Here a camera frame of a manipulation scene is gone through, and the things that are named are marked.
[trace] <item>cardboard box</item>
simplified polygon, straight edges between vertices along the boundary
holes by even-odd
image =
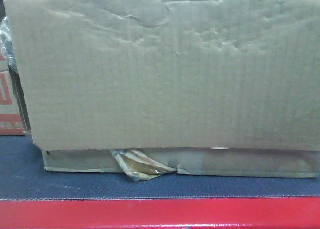
[[[320,149],[319,0],[4,1],[43,151]]]
[[[7,62],[0,61],[0,135],[24,135],[19,105],[8,71]]]

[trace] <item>plastic bag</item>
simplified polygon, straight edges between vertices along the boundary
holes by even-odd
[[[12,46],[10,22],[7,16],[3,19],[0,26],[0,50],[8,65],[18,73],[16,57]]]

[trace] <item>red and white box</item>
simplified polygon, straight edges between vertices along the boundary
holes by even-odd
[[[24,135],[18,101],[4,60],[0,61],[0,135]]]

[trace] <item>red shelf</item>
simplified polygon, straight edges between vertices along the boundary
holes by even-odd
[[[319,229],[320,197],[0,201],[0,228]]]

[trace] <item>blue carpet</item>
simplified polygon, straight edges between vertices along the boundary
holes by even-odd
[[[0,137],[0,200],[183,199],[320,196],[320,179],[47,172],[30,138]]]

